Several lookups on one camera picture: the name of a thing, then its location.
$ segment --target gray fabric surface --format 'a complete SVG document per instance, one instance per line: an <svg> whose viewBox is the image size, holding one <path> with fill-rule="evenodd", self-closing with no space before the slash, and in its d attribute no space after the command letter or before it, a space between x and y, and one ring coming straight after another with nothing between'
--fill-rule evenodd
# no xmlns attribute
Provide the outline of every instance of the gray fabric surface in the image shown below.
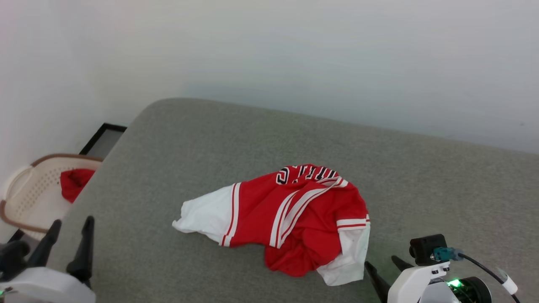
<svg viewBox="0 0 539 303"><path fill-rule="evenodd" d="M262 246L219 247L171 226L183 201L302 163L359 188L372 221L367 260L390 283L392 254L412 263L411 238L443 233L505 269L522 302L539 301L538 155L192 99L156 102L129 126L65 218L49 266L65 269L93 215L98 302L378 302L368 278L291 278L265 267ZM473 264L452 266L450 277L468 276L511 301Z"/></svg>

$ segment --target white plastic basket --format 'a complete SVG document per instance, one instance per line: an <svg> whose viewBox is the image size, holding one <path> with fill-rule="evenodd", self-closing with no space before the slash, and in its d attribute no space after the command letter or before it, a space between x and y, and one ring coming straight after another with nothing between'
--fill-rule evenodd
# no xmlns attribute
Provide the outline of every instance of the white plastic basket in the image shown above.
<svg viewBox="0 0 539 303"><path fill-rule="evenodd" d="M62 219L71 206L61 194L61 172L78 168L97 170L102 161L71 154L40 158L9 183L4 200L0 202L0 217L30 237L41 240L52 222Z"/></svg>

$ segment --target red jersey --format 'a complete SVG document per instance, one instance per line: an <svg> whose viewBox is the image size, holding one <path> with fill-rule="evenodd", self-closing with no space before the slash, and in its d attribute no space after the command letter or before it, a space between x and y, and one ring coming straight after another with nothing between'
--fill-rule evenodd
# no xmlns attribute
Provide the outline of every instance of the red jersey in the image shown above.
<svg viewBox="0 0 539 303"><path fill-rule="evenodd" d="M221 188L184 203L172 224L222 246L266 245L266 265L300 277L318 270L328 285L363 278L370 219L357 188L311 164Z"/></svg>

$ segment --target black frame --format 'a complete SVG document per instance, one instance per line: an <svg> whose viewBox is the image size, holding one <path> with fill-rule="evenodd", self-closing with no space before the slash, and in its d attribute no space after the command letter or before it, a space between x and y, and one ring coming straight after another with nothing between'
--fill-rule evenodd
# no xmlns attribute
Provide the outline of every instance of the black frame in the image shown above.
<svg viewBox="0 0 539 303"><path fill-rule="evenodd" d="M98 131L92 136L90 141L88 141L88 143L86 143L84 148L80 151L79 155L87 155L89 153L89 151L92 149L92 147L94 147L94 145L97 143L99 138L101 138L101 136L103 136L105 131L108 130L108 129L109 130L114 130L116 132L122 132L123 133L123 132L126 131L127 127L114 125L114 124L103 123L103 125L101 125L101 127L98 129Z"/></svg>

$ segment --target black cable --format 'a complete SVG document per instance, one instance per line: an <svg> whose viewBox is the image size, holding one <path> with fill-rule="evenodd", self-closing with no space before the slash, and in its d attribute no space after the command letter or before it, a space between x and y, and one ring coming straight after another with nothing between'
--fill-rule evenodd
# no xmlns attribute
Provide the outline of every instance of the black cable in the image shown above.
<svg viewBox="0 0 539 303"><path fill-rule="evenodd" d="M512 294L511 297L513 297L516 303L520 303L519 299L515 295Z"/></svg>
<svg viewBox="0 0 539 303"><path fill-rule="evenodd" d="M480 269L486 271L488 274L490 274L496 281L498 281L500 284L503 285L503 280L497 276L497 274L493 273L490 269L486 268L483 264L477 262L476 260L472 259L471 257L468 257L467 255L463 253L459 253L459 256L465 258L466 260L472 262L473 264L477 265ZM516 297L516 295L512 294L511 297L513 300L515 300L516 303L520 303L519 299Z"/></svg>

